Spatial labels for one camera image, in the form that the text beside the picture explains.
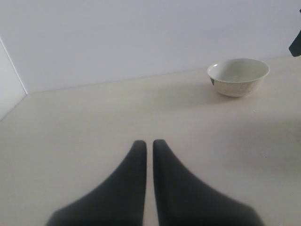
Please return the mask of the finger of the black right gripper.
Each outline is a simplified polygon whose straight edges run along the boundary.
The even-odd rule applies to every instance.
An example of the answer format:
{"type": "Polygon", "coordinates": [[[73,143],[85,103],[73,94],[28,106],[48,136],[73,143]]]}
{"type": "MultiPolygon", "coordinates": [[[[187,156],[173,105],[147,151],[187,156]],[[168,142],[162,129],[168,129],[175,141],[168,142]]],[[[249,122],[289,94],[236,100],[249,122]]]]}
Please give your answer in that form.
{"type": "Polygon", "coordinates": [[[289,51],[293,57],[299,57],[301,55],[301,31],[289,46],[289,51]]]}

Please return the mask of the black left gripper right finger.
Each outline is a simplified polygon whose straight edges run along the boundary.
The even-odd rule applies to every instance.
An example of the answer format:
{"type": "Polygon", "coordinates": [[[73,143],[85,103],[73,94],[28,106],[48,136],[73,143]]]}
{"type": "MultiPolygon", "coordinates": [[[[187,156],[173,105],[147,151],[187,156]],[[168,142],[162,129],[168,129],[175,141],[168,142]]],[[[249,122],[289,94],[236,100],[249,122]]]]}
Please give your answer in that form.
{"type": "Polygon", "coordinates": [[[167,142],[153,142],[153,181],[161,226],[262,226],[256,211],[192,174],[167,142]]]}

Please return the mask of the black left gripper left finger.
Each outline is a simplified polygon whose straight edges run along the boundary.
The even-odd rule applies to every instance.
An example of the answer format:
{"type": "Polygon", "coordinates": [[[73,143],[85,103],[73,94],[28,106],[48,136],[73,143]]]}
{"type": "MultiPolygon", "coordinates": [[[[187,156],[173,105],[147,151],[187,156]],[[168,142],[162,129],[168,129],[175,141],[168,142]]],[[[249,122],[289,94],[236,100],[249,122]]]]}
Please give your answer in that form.
{"type": "Polygon", "coordinates": [[[97,188],[57,210],[48,226],[141,226],[147,177],[147,147],[136,140],[124,160],[97,188]]]}

